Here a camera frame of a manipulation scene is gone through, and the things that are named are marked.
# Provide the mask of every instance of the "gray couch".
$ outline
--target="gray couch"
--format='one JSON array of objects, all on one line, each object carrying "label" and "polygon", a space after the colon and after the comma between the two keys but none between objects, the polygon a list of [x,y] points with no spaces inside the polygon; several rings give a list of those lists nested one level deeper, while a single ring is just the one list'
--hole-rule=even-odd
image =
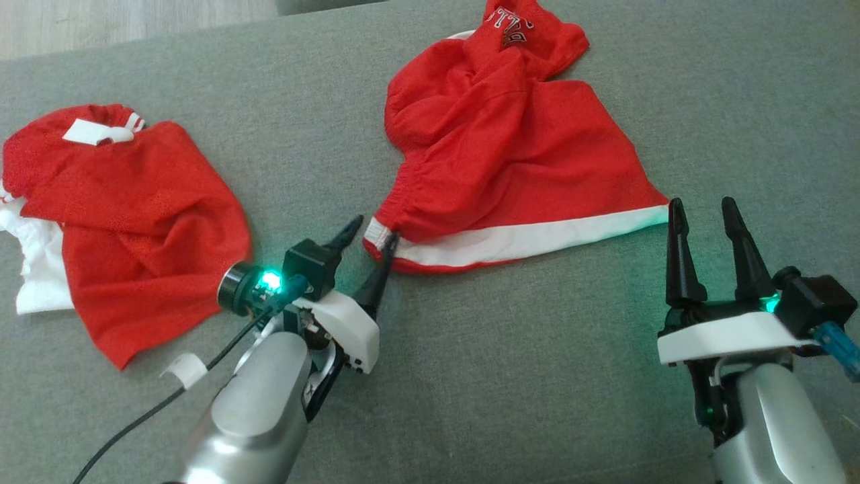
[{"label": "gray couch", "polygon": [[383,0],[275,0],[278,15],[294,16],[321,10],[342,9],[365,3],[382,2]]},{"label": "gray couch", "polygon": [[[699,275],[731,297],[719,201],[738,200],[772,268],[860,295],[860,16],[851,0],[545,0],[590,51],[565,78],[597,91],[651,181],[681,196]],[[245,207],[259,260],[372,214],[401,155],[386,84],[480,1],[375,3],[0,64],[0,138],[54,109],[123,102],[194,137]],[[340,174],[332,178],[329,173]],[[372,375],[344,375],[290,482],[710,482],[686,371],[661,367],[664,226],[457,276],[395,276]],[[243,323],[221,314],[118,372],[73,312],[19,317],[21,255],[0,235],[0,475],[70,481],[173,391],[177,354],[208,359]],[[372,266],[357,245],[339,284]],[[860,338],[860,323],[849,333]],[[234,354],[114,447],[88,482],[161,482]],[[860,387],[835,362],[802,379],[846,465]]]}]

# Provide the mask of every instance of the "white stripe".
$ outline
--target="white stripe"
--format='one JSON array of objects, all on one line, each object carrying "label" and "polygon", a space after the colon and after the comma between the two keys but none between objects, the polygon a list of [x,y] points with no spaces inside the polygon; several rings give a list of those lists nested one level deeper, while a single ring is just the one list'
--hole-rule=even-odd
[{"label": "white stripe", "polygon": [[139,119],[140,119],[140,116],[138,116],[137,113],[131,113],[128,116],[128,121],[126,121],[125,129],[127,129],[129,131],[133,131],[134,125],[138,124]]},{"label": "white stripe", "polygon": [[[426,266],[465,267],[589,244],[666,223],[668,218],[668,207],[660,205],[582,219],[493,226],[455,233],[424,244],[401,238],[395,257]],[[374,217],[365,232],[365,239],[381,250],[389,233],[389,228]]]},{"label": "white stripe", "polygon": [[466,40],[475,33],[475,29],[466,30],[465,32],[460,32],[459,34],[454,34],[451,37],[445,37],[446,39],[457,39],[457,40]]}]

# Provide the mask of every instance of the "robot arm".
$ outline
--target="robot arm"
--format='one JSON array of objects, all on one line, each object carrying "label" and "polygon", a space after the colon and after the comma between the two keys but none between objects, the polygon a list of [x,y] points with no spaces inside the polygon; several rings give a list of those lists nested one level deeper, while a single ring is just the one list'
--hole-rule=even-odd
[{"label": "robot arm", "polygon": [[710,460],[723,484],[845,484],[842,464],[803,387],[793,355],[835,356],[860,379],[860,350],[845,335],[857,308],[830,276],[793,267],[771,280],[731,198],[722,202],[732,240],[734,301],[707,302],[687,245],[680,199],[669,206],[666,303],[660,362],[684,363],[696,419],[714,436]]},{"label": "robot arm", "polygon": [[[282,274],[306,277],[305,297],[261,329],[194,428],[170,483],[284,484],[341,368],[373,370],[379,353],[375,316],[397,236],[350,298],[332,289],[334,272],[360,224],[354,220],[326,245],[305,240],[287,252]],[[219,303],[242,315],[263,311],[279,293],[279,277],[239,263],[224,277]]]}]

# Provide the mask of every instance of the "white label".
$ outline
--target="white label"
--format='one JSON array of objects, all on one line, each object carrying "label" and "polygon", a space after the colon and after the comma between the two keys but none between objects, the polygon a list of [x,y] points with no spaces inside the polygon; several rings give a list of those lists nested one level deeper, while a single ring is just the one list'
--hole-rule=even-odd
[{"label": "white label", "polygon": [[72,123],[69,131],[65,132],[63,139],[96,146],[99,141],[104,140],[107,130],[108,127],[103,124],[77,119]]}]

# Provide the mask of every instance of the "clothing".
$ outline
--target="clothing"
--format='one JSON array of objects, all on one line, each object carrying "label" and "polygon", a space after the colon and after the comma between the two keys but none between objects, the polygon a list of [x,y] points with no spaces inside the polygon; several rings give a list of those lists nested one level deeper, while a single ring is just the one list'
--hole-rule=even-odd
[{"label": "clothing", "polygon": [[112,104],[60,109],[3,145],[21,216],[57,222],[71,299],[118,368],[219,308],[218,285],[250,257],[242,207],[178,124],[142,129]]},{"label": "clothing", "polygon": [[441,40],[391,80],[385,131],[403,152],[365,233],[394,267],[456,272],[667,221],[668,200],[582,81],[550,80],[588,49],[533,0],[490,0],[474,34]]}]

